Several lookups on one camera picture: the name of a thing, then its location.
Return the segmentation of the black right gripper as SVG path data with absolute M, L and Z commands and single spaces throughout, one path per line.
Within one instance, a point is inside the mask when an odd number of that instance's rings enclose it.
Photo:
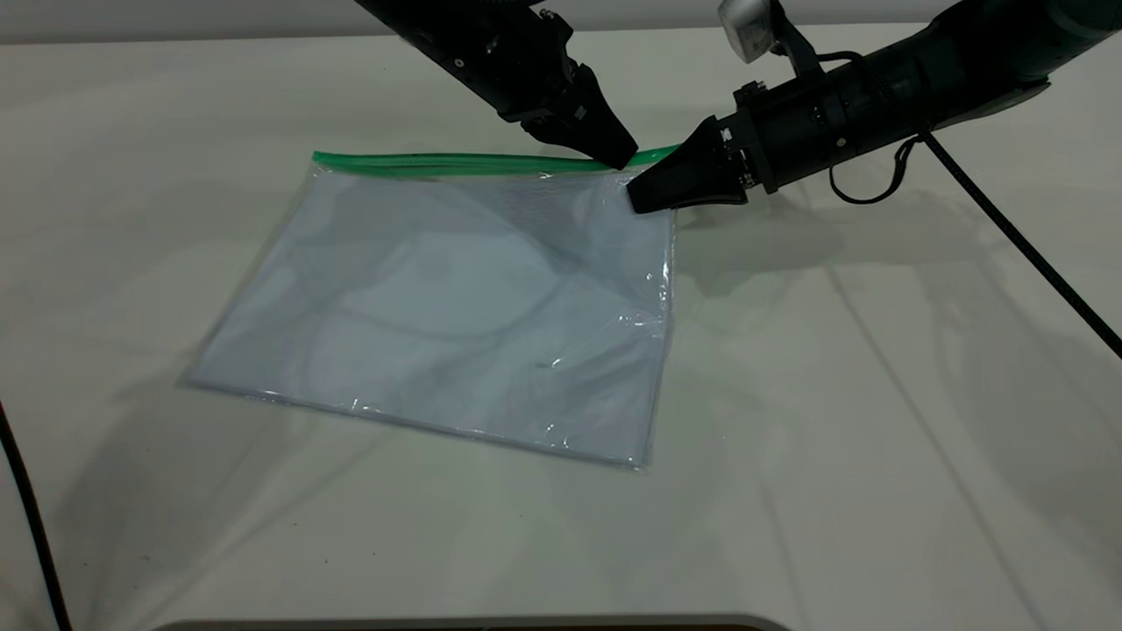
M 742 205 L 755 185 L 774 193 L 847 159 L 847 101 L 839 80 L 797 77 L 735 92 L 737 108 L 701 121 L 665 159 L 629 181 L 636 213 Z

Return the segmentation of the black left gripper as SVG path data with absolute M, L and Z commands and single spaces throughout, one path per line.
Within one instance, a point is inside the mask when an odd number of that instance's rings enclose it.
M 536 140 L 623 170 L 637 143 L 591 67 L 572 60 L 572 26 L 536 1 L 444 1 L 444 67 Z

